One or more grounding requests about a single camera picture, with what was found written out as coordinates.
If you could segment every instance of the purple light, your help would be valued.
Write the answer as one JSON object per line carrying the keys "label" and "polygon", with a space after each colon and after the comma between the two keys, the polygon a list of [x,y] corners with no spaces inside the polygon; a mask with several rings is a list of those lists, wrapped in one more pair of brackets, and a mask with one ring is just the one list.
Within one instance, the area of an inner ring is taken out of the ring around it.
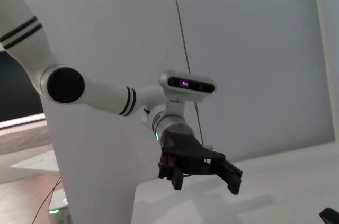
{"label": "purple light", "polygon": [[187,81],[180,81],[180,86],[182,86],[182,87],[189,87],[189,82],[187,82]]}

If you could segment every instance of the white robotic arm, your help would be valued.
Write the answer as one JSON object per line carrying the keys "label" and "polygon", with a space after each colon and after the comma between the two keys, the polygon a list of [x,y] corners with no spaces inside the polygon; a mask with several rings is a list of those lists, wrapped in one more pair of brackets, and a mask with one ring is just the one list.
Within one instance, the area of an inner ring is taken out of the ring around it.
{"label": "white robotic arm", "polygon": [[36,90],[51,101],[85,103],[124,116],[146,106],[142,121],[162,148],[159,178],[171,180],[176,190],[186,176],[217,174],[238,194],[242,171],[224,154],[204,148],[184,119],[185,101],[201,102],[215,91],[211,79],[166,71],[160,86],[138,91],[91,81],[58,61],[42,24],[23,0],[0,0],[0,43],[25,68]]}

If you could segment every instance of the floor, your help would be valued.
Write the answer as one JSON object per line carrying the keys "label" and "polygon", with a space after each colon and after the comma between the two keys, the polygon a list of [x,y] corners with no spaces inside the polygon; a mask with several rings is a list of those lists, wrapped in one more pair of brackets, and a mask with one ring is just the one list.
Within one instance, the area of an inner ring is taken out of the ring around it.
{"label": "floor", "polygon": [[[48,193],[59,179],[56,175],[42,175],[0,184],[0,223],[31,224]],[[47,224],[49,199],[41,208],[34,224]]]}

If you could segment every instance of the black joint cap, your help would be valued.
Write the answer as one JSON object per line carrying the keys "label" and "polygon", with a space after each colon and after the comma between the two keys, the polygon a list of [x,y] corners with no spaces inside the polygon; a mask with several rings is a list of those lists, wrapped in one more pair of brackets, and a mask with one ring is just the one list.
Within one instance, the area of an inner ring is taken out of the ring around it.
{"label": "black joint cap", "polygon": [[79,72],[72,68],[56,69],[48,78],[47,91],[59,103],[71,103],[85,91],[85,82]]}

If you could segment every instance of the table surface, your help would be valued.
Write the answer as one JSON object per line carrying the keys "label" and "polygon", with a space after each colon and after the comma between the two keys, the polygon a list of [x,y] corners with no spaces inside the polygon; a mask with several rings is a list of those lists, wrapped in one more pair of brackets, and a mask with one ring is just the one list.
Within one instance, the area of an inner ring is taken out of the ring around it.
{"label": "table surface", "polygon": [[59,174],[59,167],[54,150],[23,160],[11,167],[40,171],[44,174]]}
{"label": "table surface", "polygon": [[324,144],[236,163],[239,195],[217,176],[192,176],[181,191],[170,181],[137,186],[132,224],[323,223],[326,207],[339,210],[339,146]]}

